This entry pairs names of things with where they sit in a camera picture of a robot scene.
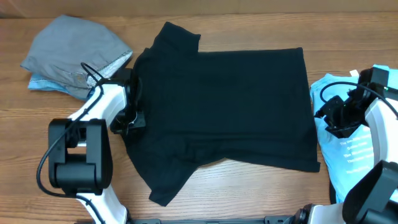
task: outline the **light blue fabric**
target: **light blue fabric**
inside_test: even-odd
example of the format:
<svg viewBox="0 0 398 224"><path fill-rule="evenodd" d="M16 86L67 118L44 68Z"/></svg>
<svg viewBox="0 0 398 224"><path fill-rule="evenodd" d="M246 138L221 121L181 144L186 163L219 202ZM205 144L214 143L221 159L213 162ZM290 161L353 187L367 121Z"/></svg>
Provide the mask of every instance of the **light blue fabric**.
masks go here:
<svg viewBox="0 0 398 224"><path fill-rule="evenodd" d="M398 85L398 70L391 70L388 66L375 65L375 67L390 71L391 78L389 78L388 84L390 87L395 88ZM319 95L321 89L329 83L338 81L357 83L358 77L336 77L326 74L312 84L310 94L314 114L324 104ZM339 95L341 99L346 100L347 92L355 88L355 86L349 85L331 86L323 92L323 97L325 100L329 100ZM336 201L337 203L344 202L348 192L373 168L373 145L370 129L362 125L349 138L338 139L325 130L327 124L323 119L315 118L315 125L329 177L336 190ZM397 191L392 199L398 201Z"/></svg>
<svg viewBox="0 0 398 224"><path fill-rule="evenodd" d="M61 91L62 93L70 94L70 92L60 84L55 81L48 80L39 74L32 74L30 78L29 84L27 86L29 90L42 90L42 91ZM79 100L88 100L92 96L93 92L91 91L88 94L88 97L85 99L78 98Z"/></svg>

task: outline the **wooden table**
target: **wooden table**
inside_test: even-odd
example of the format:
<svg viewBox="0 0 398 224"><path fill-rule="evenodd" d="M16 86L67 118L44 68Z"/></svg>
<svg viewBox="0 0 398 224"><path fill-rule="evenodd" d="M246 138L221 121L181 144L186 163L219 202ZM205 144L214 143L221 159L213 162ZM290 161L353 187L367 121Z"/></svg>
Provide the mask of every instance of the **wooden table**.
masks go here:
<svg viewBox="0 0 398 224"><path fill-rule="evenodd" d="M133 49L133 62L170 21L202 34L201 51L303 47L310 84L326 73L348 75L374 63L398 67L398 13L89 19L120 36ZM49 122L67 117L83 104L63 93L27 89L30 74L19 64L34 36L50 22L0 19L0 223L71 223L90 218L77 201L46 196L35 183ZM121 138L111 134L110 141L112 185L134 218L259 218L293 214L307 203L329 203L328 173L318 152L322 166L316 174L230 160L210 164L198 169L173 201L161 207L148 200L150 190ZM42 179L49 187L47 166Z"/></svg>

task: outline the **black shirt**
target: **black shirt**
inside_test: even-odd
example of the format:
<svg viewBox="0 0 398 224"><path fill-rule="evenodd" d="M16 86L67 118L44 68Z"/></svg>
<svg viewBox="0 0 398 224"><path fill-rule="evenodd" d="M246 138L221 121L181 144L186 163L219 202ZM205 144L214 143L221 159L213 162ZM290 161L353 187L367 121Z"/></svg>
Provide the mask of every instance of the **black shirt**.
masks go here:
<svg viewBox="0 0 398 224"><path fill-rule="evenodd" d="M319 172L303 50L198 53L199 39L167 22L134 65L147 127L124 141L149 198L166 206L224 157Z"/></svg>

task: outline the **black cloth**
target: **black cloth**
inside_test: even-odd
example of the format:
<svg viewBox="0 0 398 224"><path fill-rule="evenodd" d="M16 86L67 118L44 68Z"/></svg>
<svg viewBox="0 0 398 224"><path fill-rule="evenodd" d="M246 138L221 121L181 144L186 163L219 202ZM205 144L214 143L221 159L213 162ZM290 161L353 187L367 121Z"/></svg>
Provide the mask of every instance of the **black cloth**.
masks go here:
<svg viewBox="0 0 398 224"><path fill-rule="evenodd" d="M124 142L149 198L166 206L224 157L319 172L303 50L198 53L199 39L167 22L134 65L147 127Z"/></svg>

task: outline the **gray cloth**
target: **gray cloth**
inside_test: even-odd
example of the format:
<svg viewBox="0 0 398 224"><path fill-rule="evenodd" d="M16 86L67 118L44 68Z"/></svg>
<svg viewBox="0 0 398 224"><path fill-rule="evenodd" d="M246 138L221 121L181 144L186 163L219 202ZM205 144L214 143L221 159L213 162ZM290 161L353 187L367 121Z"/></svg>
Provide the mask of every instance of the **gray cloth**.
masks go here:
<svg viewBox="0 0 398 224"><path fill-rule="evenodd" d="M70 16L60 16L35 37L21 67L55 81L77 98L86 98L95 85L81 67L106 70L109 78L125 62L132 50L105 26Z"/></svg>

